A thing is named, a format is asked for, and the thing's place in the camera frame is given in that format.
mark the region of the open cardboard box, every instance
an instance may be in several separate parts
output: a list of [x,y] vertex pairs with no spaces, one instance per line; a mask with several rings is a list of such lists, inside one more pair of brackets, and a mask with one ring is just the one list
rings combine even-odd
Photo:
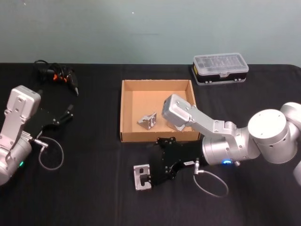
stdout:
[[[196,105],[190,80],[123,80],[120,110],[122,142],[154,142],[158,137],[175,137],[177,141],[198,140],[200,133],[191,128],[176,131],[162,117],[164,101],[173,93]],[[157,123],[147,130],[137,124],[145,115],[157,113]]]

